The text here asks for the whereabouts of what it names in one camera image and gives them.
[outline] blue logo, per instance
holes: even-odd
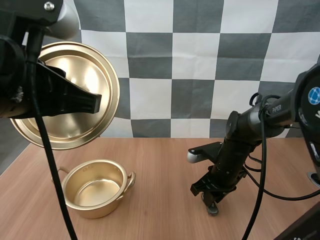
[[[312,105],[320,104],[320,87],[315,86],[310,90],[308,100]]]

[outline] aluminum pot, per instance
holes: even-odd
[[[58,171],[67,173],[62,181],[66,205],[88,219],[110,214],[136,181],[135,172],[127,175],[123,166],[107,159],[87,161],[71,171],[60,167]]]

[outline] pot handle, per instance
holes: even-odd
[[[57,169],[57,172],[59,173],[59,171],[65,172],[66,174],[68,174],[70,171],[68,169],[66,169],[65,167],[61,166]]]
[[[122,199],[127,192],[135,185],[136,182],[136,173],[133,171],[128,175],[128,179],[130,179],[129,184],[125,187],[123,194],[117,198],[117,200]]]

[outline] wooden table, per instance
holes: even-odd
[[[57,166],[72,169],[93,159],[111,159],[136,183],[120,206],[100,219],[85,219],[70,210],[79,240],[239,240],[252,214],[258,188],[249,177],[218,204],[216,217],[207,214],[190,186],[201,178],[209,161],[187,162],[187,149],[219,139],[98,138],[54,153]],[[303,139],[274,138],[267,145],[266,189],[287,197],[317,190],[306,172],[314,170]],[[254,157],[261,157],[257,148]],[[248,165],[258,167],[248,160]],[[1,240],[67,240],[55,188],[42,148],[29,145],[0,176]],[[251,240],[269,240],[315,205],[320,197],[283,201],[263,196]]]

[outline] white robot part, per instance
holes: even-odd
[[[204,160],[207,160],[206,157],[204,157],[203,155],[199,155],[199,154],[192,154],[191,152],[188,151],[187,157],[188,162],[191,164],[195,164]]]
[[[76,10],[66,1],[63,2],[58,20],[47,27],[47,36],[68,40],[79,31],[79,19]]]

